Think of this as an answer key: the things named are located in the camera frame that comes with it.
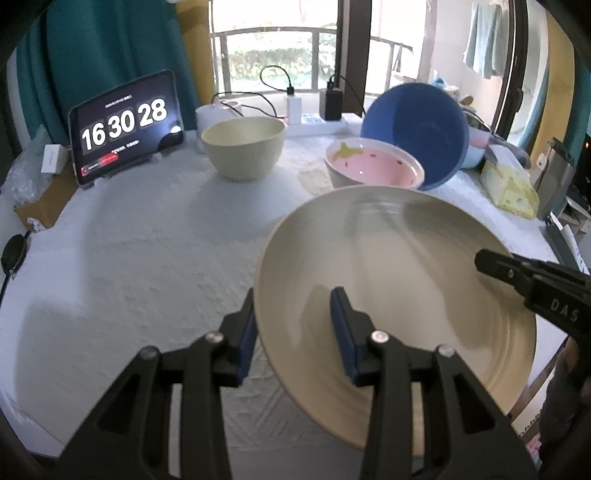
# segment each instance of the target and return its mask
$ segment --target food residue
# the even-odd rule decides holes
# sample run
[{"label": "food residue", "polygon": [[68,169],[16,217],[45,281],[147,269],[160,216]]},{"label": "food residue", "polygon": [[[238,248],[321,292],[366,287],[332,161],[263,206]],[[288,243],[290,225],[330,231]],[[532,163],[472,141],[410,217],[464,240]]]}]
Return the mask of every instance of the food residue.
[{"label": "food residue", "polygon": [[349,148],[345,142],[340,145],[340,150],[335,154],[333,161],[337,158],[349,158],[353,155],[363,154],[363,148]]}]

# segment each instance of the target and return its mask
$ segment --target power strip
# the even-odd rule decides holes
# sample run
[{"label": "power strip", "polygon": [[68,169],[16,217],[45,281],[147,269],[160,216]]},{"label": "power strip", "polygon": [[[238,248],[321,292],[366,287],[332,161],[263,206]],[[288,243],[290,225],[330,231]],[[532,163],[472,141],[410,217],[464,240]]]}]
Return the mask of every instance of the power strip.
[{"label": "power strip", "polygon": [[344,113],[339,121],[327,122],[317,113],[305,113],[301,116],[301,124],[287,125],[286,137],[313,137],[318,135],[359,135],[361,119],[354,113]]}]

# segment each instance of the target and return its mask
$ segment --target teal curtain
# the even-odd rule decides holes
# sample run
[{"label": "teal curtain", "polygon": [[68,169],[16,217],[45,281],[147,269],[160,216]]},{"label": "teal curtain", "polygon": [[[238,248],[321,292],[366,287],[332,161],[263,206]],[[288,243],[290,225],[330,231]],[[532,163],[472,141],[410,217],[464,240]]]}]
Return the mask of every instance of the teal curtain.
[{"label": "teal curtain", "polygon": [[564,147],[579,161],[591,114],[591,77],[581,56],[574,52],[574,94],[569,125],[564,135]]},{"label": "teal curtain", "polygon": [[185,129],[200,106],[174,5],[165,0],[54,0],[17,50],[22,109],[67,145],[72,107],[138,77],[172,70]]}]

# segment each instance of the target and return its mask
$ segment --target screw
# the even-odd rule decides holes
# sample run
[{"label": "screw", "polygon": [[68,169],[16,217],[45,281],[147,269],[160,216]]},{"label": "screw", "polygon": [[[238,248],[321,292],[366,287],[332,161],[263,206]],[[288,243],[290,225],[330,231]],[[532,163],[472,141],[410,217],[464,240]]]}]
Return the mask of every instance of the screw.
[{"label": "screw", "polygon": [[371,332],[371,339],[375,343],[386,343],[388,340],[390,340],[390,335],[388,332],[384,332],[383,330],[374,330]]},{"label": "screw", "polygon": [[147,346],[141,349],[139,355],[144,360],[152,360],[156,355],[158,355],[158,349],[155,346]]},{"label": "screw", "polygon": [[453,347],[450,347],[449,345],[439,345],[437,351],[439,352],[439,355],[444,356],[445,358],[451,358],[456,353]]},{"label": "screw", "polygon": [[209,343],[220,343],[223,340],[223,333],[218,332],[217,330],[213,330],[205,334],[205,339]]}]

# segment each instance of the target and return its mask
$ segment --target tissue box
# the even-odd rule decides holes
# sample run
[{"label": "tissue box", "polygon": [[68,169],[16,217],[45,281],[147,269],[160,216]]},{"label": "tissue box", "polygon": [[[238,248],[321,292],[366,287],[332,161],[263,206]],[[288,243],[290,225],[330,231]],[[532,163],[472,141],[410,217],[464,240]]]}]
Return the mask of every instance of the tissue box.
[{"label": "tissue box", "polygon": [[494,165],[487,160],[480,182],[492,203],[507,212],[534,219],[540,207],[540,198],[528,180],[514,168]]},{"label": "tissue box", "polygon": [[69,152],[61,145],[46,145],[43,153],[41,173],[60,174],[69,160]]},{"label": "tissue box", "polygon": [[68,164],[59,175],[53,178],[53,182],[39,200],[14,207],[14,211],[27,230],[33,230],[35,223],[39,223],[44,228],[51,228],[56,224],[61,211],[77,189],[74,168],[72,164]]}]

